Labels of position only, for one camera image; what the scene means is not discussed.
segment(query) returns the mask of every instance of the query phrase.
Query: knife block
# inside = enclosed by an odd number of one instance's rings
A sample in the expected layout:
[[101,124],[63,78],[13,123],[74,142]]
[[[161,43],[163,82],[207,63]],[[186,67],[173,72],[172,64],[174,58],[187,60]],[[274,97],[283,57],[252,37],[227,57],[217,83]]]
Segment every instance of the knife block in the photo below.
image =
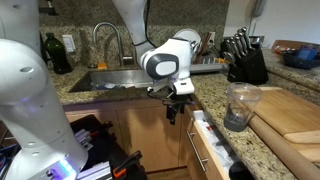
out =
[[261,49],[249,51],[245,57],[237,59],[236,65],[237,67],[230,65],[227,78],[229,82],[259,85],[269,80]]

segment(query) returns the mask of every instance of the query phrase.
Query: drawer handle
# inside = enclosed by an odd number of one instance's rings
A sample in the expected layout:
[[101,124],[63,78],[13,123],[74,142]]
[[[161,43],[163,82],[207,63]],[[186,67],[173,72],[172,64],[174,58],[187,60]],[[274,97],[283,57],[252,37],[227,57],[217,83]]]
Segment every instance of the drawer handle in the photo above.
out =
[[192,140],[192,137],[195,135],[195,133],[189,133],[187,129],[185,129],[185,131],[186,131],[187,136],[188,136],[188,139],[189,139],[189,141],[190,141],[190,143],[191,143],[191,145],[192,145],[193,151],[196,153],[196,156],[197,156],[197,159],[198,159],[198,161],[199,161],[199,163],[200,163],[200,166],[201,166],[201,168],[202,168],[202,171],[203,171],[203,172],[206,172],[206,168],[204,167],[204,164],[205,164],[206,162],[208,162],[208,159],[207,159],[207,158],[206,158],[206,159],[201,159],[201,157],[200,157],[200,155],[199,155],[199,152],[198,152],[198,150],[197,150],[197,148],[196,148],[196,146],[194,145],[194,142],[193,142],[193,140]]

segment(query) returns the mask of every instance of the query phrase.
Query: granite countertop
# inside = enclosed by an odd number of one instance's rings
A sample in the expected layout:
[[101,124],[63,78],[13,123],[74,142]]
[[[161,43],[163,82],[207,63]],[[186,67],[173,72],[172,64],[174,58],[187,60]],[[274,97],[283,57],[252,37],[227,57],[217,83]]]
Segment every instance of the granite countertop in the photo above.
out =
[[[320,91],[320,84],[313,80],[315,75],[320,74],[320,68],[307,71],[286,67],[279,62],[279,55],[273,54],[270,50],[263,50],[263,53],[270,73]],[[65,75],[50,72],[62,105],[148,98],[146,89],[70,93],[70,89],[88,71],[90,70],[86,67],[76,67],[72,73]],[[294,175],[251,128],[248,127],[242,132],[235,133],[223,126],[225,90],[229,85],[225,75],[220,73],[195,75],[191,79],[195,86],[195,95],[256,179],[295,179]]]
[[282,63],[281,55],[270,49],[263,49],[263,56],[269,73],[320,92],[320,81],[314,79],[315,76],[320,76],[320,67],[311,70],[288,67]]
[[226,138],[232,149],[255,179],[295,179],[279,158],[266,144],[247,127],[242,132],[233,132],[223,125],[227,97],[225,91],[230,84],[222,74],[194,76],[195,95],[214,124]]

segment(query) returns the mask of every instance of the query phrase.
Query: bowl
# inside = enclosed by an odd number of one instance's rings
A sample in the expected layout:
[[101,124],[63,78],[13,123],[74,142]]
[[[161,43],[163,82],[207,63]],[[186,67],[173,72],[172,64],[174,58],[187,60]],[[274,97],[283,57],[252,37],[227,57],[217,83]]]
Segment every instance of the bowl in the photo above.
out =
[[320,56],[316,55],[314,59],[305,60],[297,57],[298,50],[288,50],[282,52],[282,60],[286,66],[299,69],[312,69],[320,66]]

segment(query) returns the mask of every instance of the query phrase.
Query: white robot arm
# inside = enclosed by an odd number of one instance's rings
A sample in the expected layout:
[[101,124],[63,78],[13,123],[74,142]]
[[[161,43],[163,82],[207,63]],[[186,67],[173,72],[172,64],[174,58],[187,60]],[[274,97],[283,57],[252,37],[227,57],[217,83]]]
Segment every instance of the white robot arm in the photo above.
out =
[[169,78],[169,87],[177,95],[192,94],[194,86],[189,78],[193,58],[192,42],[197,38],[174,37],[155,48],[145,34],[143,12],[147,0],[112,0],[124,20],[136,48],[137,63],[141,69],[155,80]]
[[0,0],[0,120],[21,146],[5,179],[50,179],[54,169],[73,180],[88,153],[39,56],[38,16],[37,0]]

